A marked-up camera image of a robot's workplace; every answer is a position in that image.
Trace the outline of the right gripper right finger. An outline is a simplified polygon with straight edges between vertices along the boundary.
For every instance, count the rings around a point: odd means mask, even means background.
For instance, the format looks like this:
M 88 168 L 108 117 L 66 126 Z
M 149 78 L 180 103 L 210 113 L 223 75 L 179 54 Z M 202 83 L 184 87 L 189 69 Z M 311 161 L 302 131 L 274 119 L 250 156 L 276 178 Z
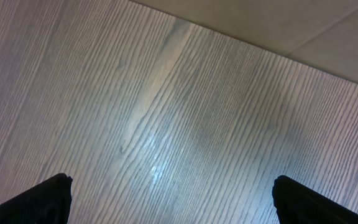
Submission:
M 358 224 L 358 214 L 285 175 L 275 179 L 272 197 L 280 224 Z

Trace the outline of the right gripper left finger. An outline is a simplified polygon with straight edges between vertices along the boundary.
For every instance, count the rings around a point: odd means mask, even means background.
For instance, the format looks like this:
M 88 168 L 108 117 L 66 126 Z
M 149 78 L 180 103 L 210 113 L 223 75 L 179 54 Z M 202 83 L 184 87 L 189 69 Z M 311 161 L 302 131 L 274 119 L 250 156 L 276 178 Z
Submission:
M 0 204 L 0 224 L 67 224 L 73 179 L 59 173 Z

